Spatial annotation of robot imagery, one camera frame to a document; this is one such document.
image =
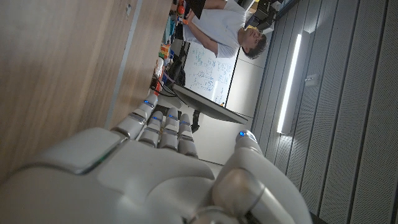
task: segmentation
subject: grey wall panel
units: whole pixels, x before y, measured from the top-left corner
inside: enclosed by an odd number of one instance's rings
[[[308,63],[309,63],[310,57],[311,57],[314,37],[315,37],[315,33],[310,34],[310,45],[308,46],[307,56],[305,59],[303,78],[305,78],[307,76]],[[290,181],[292,181],[292,183],[299,190],[301,188],[305,160],[307,158],[307,150],[308,150],[307,147],[303,147],[303,142],[308,141],[308,139],[307,140],[305,139],[306,135],[303,135],[302,134],[303,132],[300,130],[300,129],[303,129],[306,127],[306,125],[305,125],[306,119],[304,119],[307,116],[306,111],[301,110],[304,89],[305,89],[305,87],[302,86],[302,88],[300,89],[300,92],[299,92],[299,96],[301,97],[301,99],[300,99],[300,101],[297,101],[297,104],[296,104],[297,112],[295,112],[295,113],[297,114],[297,118],[296,118],[297,124],[295,127],[292,149],[290,150],[290,158],[289,158],[289,163],[288,163],[287,172],[286,172],[286,176],[290,179]]]
[[[287,163],[289,160],[289,154],[290,154],[290,149],[291,149],[291,145],[292,145],[292,137],[281,135],[281,137],[279,139],[279,133],[276,132],[276,129],[277,129],[277,125],[279,122],[280,109],[282,107],[282,103],[283,103],[283,99],[284,99],[286,83],[287,83],[287,79],[289,77],[290,64],[292,63],[295,42],[297,40],[297,35],[300,34],[303,30],[305,16],[307,15],[307,9],[308,9],[308,0],[300,1],[297,4],[297,12],[295,15],[294,27],[293,27],[293,31],[292,31],[292,38],[290,40],[289,52],[288,52],[287,58],[286,58],[282,84],[281,84],[280,90],[279,90],[279,98],[278,98],[278,102],[277,102],[277,108],[275,110],[274,122],[272,124],[273,128],[272,128],[272,131],[270,134],[270,140],[269,140],[270,144],[268,146],[268,147],[270,147],[270,145],[271,145],[271,147],[277,146],[277,155],[276,155],[276,159],[275,159],[275,165],[283,173],[286,173],[286,170],[287,170]],[[293,125],[293,124],[295,124],[295,120],[293,120],[293,122],[292,122],[292,126],[295,128],[295,125]]]
[[[317,24],[321,2],[322,2],[321,0],[310,0],[310,2],[308,4],[307,15],[305,18],[305,23],[304,23],[304,28],[303,28],[304,31],[310,33],[310,37],[311,37],[310,49],[308,49],[308,53],[307,53],[307,56],[309,55],[310,58],[308,58],[308,61],[306,60],[306,63],[309,63],[309,61],[311,59],[311,54],[312,54],[312,50],[313,50],[313,41],[315,39],[315,34],[317,33],[315,31],[315,25]],[[306,101],[306,99],[308,98],[308,97],[305,97],[305,93],[306,93],[306,88],[304,88],[304,90],[303,90],[302,103],[304,101]],[[297,120],[297,127],[295,130],[295,137],[293,140],[293,146],[292,146],[290,160],[289,160],[289,166],[287,169],[287,177],[293,182],[293,184],[298,189],[301,188],[303,169],[304,169],[305,160],[307,157],[307,150],[308,150],[309,137],[308,137],[308,134],[306,134],[306,130],[308,129],[307,126],[312,125],[311,124],[312,117],[313,117],[313,114],[311,114],[311,111],[307,110],[306,108],[303,108],[302,106],[300,107],[299,114],[298,114],[298,120]]]
[[[277,22],[277,28],[275,30],[275,39],[272,43],[273,44],[272,52],[271,56],[269,57],[270,58],[269,63],[267,64],[266,67],[266,74],[265,74],[266,80],[265,84],[262,87],[261,102],[258,107],[258,116],[256,121],[255,133],[254,133],[259,143],[261,140],[262,125],[264,124],[264,117],[266,115],[266,109],[268,104],[269,93],[271,91],[272,80],[274,79],[274,72],[275,72],[276,61],[279,54],[280,43],[282,42],[282,36],[285,29],[285,22],[286,22],[286,16],[282,17]],[[262,146],[261,144],[260,146],[263,153],[265,153],[266,151],[265,146]]]
[[[275,22],[275,31],[272,32],[272,35],[276,35],[277,30],[278,30],[278,25],[279,22]],[[258,96],[258,102],[257,102],[257,107],[256,107],[256,114],[254,115],[254,119],[253,119],[253,124],[252,124],[252,132],[255,135],[255,137],[257,138],[257,140],[260,137],[261,134],[261,128],[262,128],[262,122],[264,121],[264,116],[266,115],[266,104],[262,102],[262,98],[264,96],[264,91],[268,91],[271,89],[271,84],[268,84],[269,81],[267,82],[267,73],[268,73],[268,69],[269,69],[269,62],[271,60],[272,57],[272,53],[273,53],[273,48],[275,45],[275,41],[271,41],[269,42],[269,52],[268,52],[268,56],[267,56],[267,62],[266,62],[266,67],[264,68],[264,74],[263,74],[263,79],[262,79],[262,83],[261,83],[261,88],[259,90],[259,96]]]
[[[351,35],[354,31],[357,8],[358,1],[339,1],[329,57],[323,75],[310,145],[310,150],[316,151],[320,158],[318,175],[321,180],[324,179],[326,157],[333,141],[335,119],[345,77],[346,62],[349,58],[348,53],[351,48]],[[334,149],[330,156],[320,208],[320,218],[328,223],[346,223],[348,220],[352,186],[349,184],[350,181],[341,175],[345,173],[346,169],[346,163],[341,161],[341,157],[345,157],[345,150]]]
[[[390,0],[388,3],[352,224],[394,222],[391,217],[393,209],[396,209],[393,204],[397,200],[398,181],[398,1]],[[367,28],[377,31],[383,11],[382,2],[376,7],[373,3],[372,11],[377,12],[377,17],[368,22]]]
[[[262,138],[264,140],[267,139],[266,158],[268,160],[270,160],[272,163],[275,163],[275,156],[276,156],[276,151],[277,151],[278,146],[277,146],[277,141],[273,141],[273,139],[272,139],[272,141],[270,141],[270,139],[272,137],[274,137],[274,134],[275,135],[277,134],[279,137],[279,133],[276,133],[276,128],[274,127],[274,118],[275,118],[275,114],[279,114],[279,112],[277,112],[277,109],[276,109],[277,100],[280,96],[279,90],[281,88],[284,89],[283,86],[285,86],[285,84],[283,84],[283,83],[286,83],[286,81],[282,82],[282,77],[287,80],[287,76],[283,76],[284,70],[285,70],[286,59],[289,54],[293,55],[294,47],[292,47],[292,45],[290,43],[292,40],[291,37],[292,37],[292,31],[293,31],[296,11],[297,11],[297,5],[295,5],[287,13],[284,36],[282,37],[282,43],[280,46],[278,61],[277,61],[277,65],[275,68],[274,81],[272,82],[271,92],[269,95],[269,101],[268,101],[267,110],[266,110],[266,117],[265,117],[265,121],[263,124],[264,127],[263,127],[263,131],[262,131]]]
[[[354,31],[358,1],[339,1],[333,25],[328,57],[325,64],[322,86],[310,141],[306,170],[310,170],[310,180],[305,180],[312,191],[315,200],[322,197],[322,187],[328,164],[328,156],[334,135],[335,122],[340,102],[340,93],[346,71],[351,39]],[[339,172],[339,163],[331,163]],[[322,200],[322,215],[320,218],[328,223],[345,223],[341,217],[343,211],[348,212],[348,205],[339,204],[342,195],[336,193],[335,185],[339,182],[332,180],[325,189],[326,199]]]
[[[361,1],[359,5],[330,156],[330,169],[336,169],[336,166],[339,168],[327,177],[328,182],[338,181],[333,189],[338,189],[342,197],[352,197],[379,48],[384,3],[385,1],[378,1],[377,4],[372,1]]]
[[[261,106],[260,106],[260,108],[261,107],[265,107],[265,108],[264,108],[264,118],[262,119],[262,123],[261,123],[261,133],[257,140],[259,142],[259,145],[261,146],[261,149],[262,149],[262,152],[264,153],[264,155],[266,153],[267,143],[268,143],[268,136],[266,136],[267,137],[267,139],[266,139],[264,132],[267,131],[269,133],[269,130],[266,130],[266,128],[264,129],[264,123],[267,122],[267,119],[270,119],[266,116],[266,111],[268,109],[268,101],[269,101],[269,97],[270,97],[272,84],[274,82],[274,74],[275,74],[275,68],[277,65],[277,59],[279,58],[280,48],[282,47],[281,43],[282,43],[282,38],[284,36],[286,18],[287,18],[287,15],[280,18],[280,20],[279,20],[278,30],[277,30],[276,37],[275,37],[275,45],[274,45],[274,48],[272,49],[272,57],[269,61],[269,67],[267,68],[268,69],[267,80],[266,80],[266,84],[264,87],[264,94],[262,96]]]
[[[313,33],[317,27],[321,3],[322,0],[310,0],[310,4],[308,5],[307,16],[305,18],[303,29],[310,34]]]
[[[312,57],[310,60],[310,65],[308,67],[308,75],[319,74],[320,79],[322,79],[323,71],[325,67],[326,57],[328,55],[329,43],[331,38],[331,30],[333,28],[333,22],[335,18],[337,0],[323,1],[320,11],[320,17],[317,25],[317,33],[315,34],[315,40],[313,44]],[[307,94],[304,93],[305,97],[308,97],[302,107],[312,112],[312,116],[315,115],[319,85],[312,86],[308,89]],[[309,138],[311,137],[312,126],[309,126],[307,133],[309,133]],[[320,201],[320,182],[318,177],[318,155],[316,152],[308,150],[307,163],[305,165],[303,184],[301,188],[301,193],[305,199],[309,210],[317,214],[319,201]]]
[[[259,93],[258,93],[258,96],[257,96],[256,110],[254,111],[253,122],[252,122],[252,125],[251,125],[251,128],[250,128],[250,130],[251,130],[252,133],[254,133],[254,130],[255,130],[256,124],[257,124],[258,109],[259,109],[259,104],[260,104],[260,102],[261,102],[261,96],[262,96],[262,88],[263,88],[263,86],[264,86],[264,84],[265,84],[265,82],[266,82],[266,80],[267,80],[267,77],[266,77],[266,68],[265,68],[265,66],[266,66],[266,65],[268,64],[268,62],[269,62],[269,57],[271,57],[272,46],[274,45],[274,44],[271,43],[271,42],[272,42],[272,36],[273,36],[275,33],[276,33],[276,32],[269,32],[269,33],[266,33],[266,37],[267,37],[268,43],[267,43],[266,50],[265,50],[264,53],[263,53],[263,54],[266,55],[266,56],[265,56],[265,60],[263,61],[264,64],[262,65],[262,67],[263,67],[264,69],[263,69],[263,72],[262,72],[261,85],[260,85],[260,89],[259,89],[259,91],[258,91]]]

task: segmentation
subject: man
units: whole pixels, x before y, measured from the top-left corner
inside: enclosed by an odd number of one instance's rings
[[[233,57],[242,47],[246,56],[257,58],[267,46],[267,37],[256,29],[244,30],[246,11],[234,0],[206,0],[200,19],[190,11],[187,25],[179,25],[175,38],[202,44],[218,58]]]

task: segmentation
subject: robotic hand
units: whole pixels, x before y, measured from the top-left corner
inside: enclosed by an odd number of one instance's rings
[[[0,223],[311,223],[250,131],[215,179],[188,115],[171,108],[163,122],[156,104],[149,95],[111,131],[82,131],[15,171],[0,184]]]

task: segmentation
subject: wooden panel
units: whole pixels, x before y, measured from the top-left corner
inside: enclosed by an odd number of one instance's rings
[[[170,5],[171,0],[142,2],[111,127],[137,108],[148,94]]]
[[[78,130],[104,125],[136,3],[0,2],[0,179]],[[170,4],[142,3],[129,97],[147,94]]]

